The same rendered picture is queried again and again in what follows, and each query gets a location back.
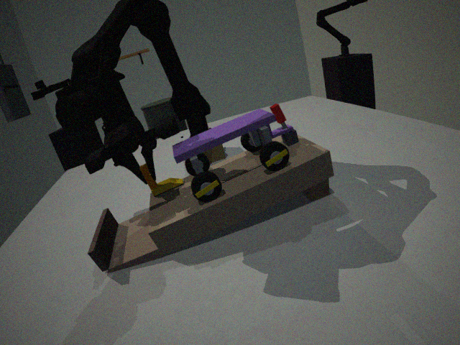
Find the red-headed pin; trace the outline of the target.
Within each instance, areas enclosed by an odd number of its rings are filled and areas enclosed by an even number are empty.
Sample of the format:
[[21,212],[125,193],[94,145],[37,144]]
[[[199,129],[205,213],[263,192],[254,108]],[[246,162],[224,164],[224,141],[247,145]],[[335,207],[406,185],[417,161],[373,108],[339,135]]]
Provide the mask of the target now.
[[275,115],[276,121],[278,124],[281,124],[283,129],[287,129],[287,126],[285,124],[285,121],[287,120],[285,118],[285,115],[282,112],[282,109],[280,108],[279,104],[274,104],[273,106],[270,107],[272,113]]

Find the purple trolley with black wheels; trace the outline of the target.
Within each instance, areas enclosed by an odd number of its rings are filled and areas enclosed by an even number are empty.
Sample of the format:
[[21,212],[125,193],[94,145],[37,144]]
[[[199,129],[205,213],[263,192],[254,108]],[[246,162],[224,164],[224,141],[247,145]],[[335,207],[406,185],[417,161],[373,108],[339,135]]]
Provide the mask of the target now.
[[283,169],[289,161],[288,149],[272,139],[291,132],[293,127],[287,124],[287,129],[279,127],[271,131],[270,123],[274,122],[274,114],[257,109],[174,144],[172,152],[176,163],[185,160],[188,173],[195,176],[190,184],[194,198],[200,202],[211,202],[218,198],[222,190],[218,176],[208,171],[210,162],[203,152],[239,136],[247,151],[257,152],[262,149],[259,158],[268,170]]

